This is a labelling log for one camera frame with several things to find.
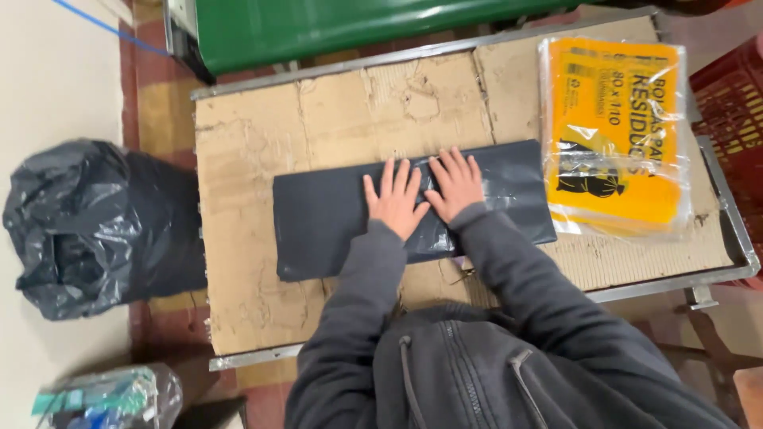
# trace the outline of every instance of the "blue cable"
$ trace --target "blue cable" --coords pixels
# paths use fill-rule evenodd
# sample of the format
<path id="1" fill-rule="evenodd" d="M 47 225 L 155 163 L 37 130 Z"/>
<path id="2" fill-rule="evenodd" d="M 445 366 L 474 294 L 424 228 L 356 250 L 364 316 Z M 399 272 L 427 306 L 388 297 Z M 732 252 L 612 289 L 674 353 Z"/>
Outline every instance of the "blue cable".
<path id="1" fill-rule="evenodd" d="M 109 24 L 106 24 L 105 22 L 101 21 L 100 19 L 89 15 L 88 13 L 76 8 L 75 6 L 68 3 L 66 0 L 53 0 L 53 2 L 58 3 L 59 5 L 62 5 L 64 8 L 69 9 L 71 12 L 73 12 L 75 15 L 79 15 L 81 18 L 84 18 L 90 22 L 92 22 L 95 25 L 98 25 L 100 28 L 103 28 L 106 31 L 109 31 L 111 33 L 114 33 L 118 35 L 119 37 L 122 37 L 123 39 L 136 44 L 138 47 L 142 47 L 145 50 L 149 50 L 153 53 L 158 53 L 159 55 L 163 56 L 170 56 L 169 52 L 165 50 L 161 50 L 159 48 L 155 48 L 146 42 L 143 42 L 141 40 L 138 40 L 136 37 L 132 37 L 127 33 L 124 33 L 122 31 L 119 31 L 118 29 L 110 26 Z"/>

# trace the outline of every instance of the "fingers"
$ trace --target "fingers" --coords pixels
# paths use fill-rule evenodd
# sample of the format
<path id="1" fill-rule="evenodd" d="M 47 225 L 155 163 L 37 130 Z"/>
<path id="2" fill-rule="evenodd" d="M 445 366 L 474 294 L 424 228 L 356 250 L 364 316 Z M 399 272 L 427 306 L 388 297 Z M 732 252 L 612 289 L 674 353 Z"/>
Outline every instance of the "fingers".
<path id="1" fill-rule="evenodd" d="M 434 178 L 437 179 L 439 187 L 444 191 L 450 186 L 450 174 L 443 168 L 443 165 L 439 163 L 439 160 L 434 156 L 430 156 L 430 169 L 434 173 Z"/>
<path id="2" fill-rule="evenodd" d="M 453 159 L 453 157 L 450 155 L 450 153 L 447 153 L 444 149 L 439 150 L 439 159 L 443 161 L 443 165 L 445 168 L 448 169 L 448 174 L 454 179 L 457 180 L 460 177 L 462 177 L 461 169 L 459 168 L 459 165 L 456 163 L 456 160 Z"/>
<path id="3" fill-rule="evenodd" d="M 456 160 L 456 165 L 459 166 L 459 169 L 461 170 L 461 175 L 465 179 L 471 179 L 472 169 L 469 168 L 469 165 L 466 163 L 466 160 L 464 159 L 464 156 L 461 154 L 461 151 L 459 151 L 459 148 L 454 146 L 453 148 L 451 148 L 450 153 L 453 156 L 453 159 Z"/>
<path id="4" fill-rule="evenodd" d="M 379 198 L 376 196 L 374 182 L 371 180 L 371 176 L 367 174 L 363 176 L 363 189 L 365 190 L 365 203 L 368 204 L 369 207 L 375 205 Z"/>
<path id="5" fill-rule="evenodd" d="M 392 195 L 392 176 L 394 175 L 394 160 L 388 159 L 384 164 L 384 172 L 381 174 L 381 192 L 380 197 Z"/>
<path id="6" fill-rule="evenodd" d="M 416 201 L 416 195 L 419 193 L 421 187 L 421 170 L 419 167 L 414 168 L 414 172 L 410 174 L 410 181 L 408 187 L 405 189 L 405 196 L 413 201 Z"/>
<path id="7" fill-rule="evenodd" d="M 408 181 L 408 172 L 410 171 L 410 161 L 402 160 L 400 162 L 400 168 L 398 168 L 398 175 L 394 178 L 394 187 L 392 188 L 392 195 L 402 196 L 405 194 L 405 184 Z"/>
<path id="8" fill-rule="evenodd" d="M 469 163 L 469 169 L 472 170 L 472 180 L 482 183 L 482 171 L 480 171 L 474 155 L 469 155 L 467 162 Z"/>
<path id="9" fill-rule="evenodd" d="M 428 202 L 422 202 L 416 207 L 416 210 L 414 210 L 414 220 L 416 221 L 416 225 L 421 222 L 421 219 L 424 218 L 424 215 L 427 214 L 430 208 L 430 203 Z"/>
<path id="10" fill-rule="evenodd" d="M 432 189 L 427 189 L 424 191 L 424 196 L 427 197 L 427 200 L 432 204 L 432 207 L 434 207 L 434 210 L 437 212 L 437 214 L 442 217 L 443 214 L 445 214 L 445 201 L 443 201 L 443 197 L 439 194 L 439 192 Z"/>

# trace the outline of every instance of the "red plastic crate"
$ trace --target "red plastic crate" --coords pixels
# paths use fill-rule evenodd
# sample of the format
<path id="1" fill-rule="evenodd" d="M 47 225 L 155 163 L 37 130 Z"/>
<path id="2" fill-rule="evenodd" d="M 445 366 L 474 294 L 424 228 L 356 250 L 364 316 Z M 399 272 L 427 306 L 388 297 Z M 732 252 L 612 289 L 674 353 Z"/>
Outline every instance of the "red plastic crate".
<path id="1" fill-rule="evenodd" d="M 763 260 L 763 33 L 689 78 L 758 258 Z M 763 275 L 742 283 L 763 290 Z"/>

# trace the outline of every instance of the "torn cardboard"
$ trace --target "torn cardboard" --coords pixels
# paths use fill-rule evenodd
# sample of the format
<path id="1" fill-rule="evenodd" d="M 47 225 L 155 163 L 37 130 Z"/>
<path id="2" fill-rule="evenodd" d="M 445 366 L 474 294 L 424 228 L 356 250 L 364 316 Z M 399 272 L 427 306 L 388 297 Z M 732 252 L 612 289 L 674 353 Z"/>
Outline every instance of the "torn cardboard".
<path id="1" fill-rule="evenodd" d="M 656 40 L 650 17 L 559 35 L 569 34 Z M 538 138 L 539 39 L 199 101 L 199 191 L 215 351 L 305 341 L 335 287 L 335 279 L 278 281 L 274 175 Z M 731 265 L 717 201 L 699 149 L 692 147 L 692 199 L 700 217 L 687 231 L 688 242 L 635 247 L 560 234 L 542 249 L 583 290 Z M 407 308 L 497 304 L 451 260 L 408 266 L 400 290 Z"/>

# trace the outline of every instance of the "hand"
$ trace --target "hand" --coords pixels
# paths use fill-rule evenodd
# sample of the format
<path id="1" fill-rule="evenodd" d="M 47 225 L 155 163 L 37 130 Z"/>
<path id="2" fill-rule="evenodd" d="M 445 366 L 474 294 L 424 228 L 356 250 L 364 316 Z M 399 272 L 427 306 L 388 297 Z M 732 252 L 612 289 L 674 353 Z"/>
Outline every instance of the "hand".
<path id="1" fill-rule="evenodd" d="M 384 222 L 405 242 L 418 226 L 421 219 L 430 209 L 430 203 L 422 202 L 414 210 L 416 195 L 421 184 L 421 170 L 414 169 L 408 179 L 410 161 L 402 160 L 398 176 L 392 182 L 394 175 L 394 160 L 389 159 L 384 165 L 381 175 L 381 193 L 376 195 L 371 176 L 363 176 L 365 202 L 369 205 L 369 217 Z"/>
<path id="2" fill-rule="evenodd" d="M 428 189 L 424 195 L 437 214 L 449 224 L 461 210 L 485 200 L 482 195 L 482 173 L 475 158 L 469 155 L 468 160 L 464 160 L 457 147 L 453 147 L 450 153 L 441 149 L 439 158 L 445 167 L 437 158 L 430 156 L 430 168 L 443 194 Z"/>

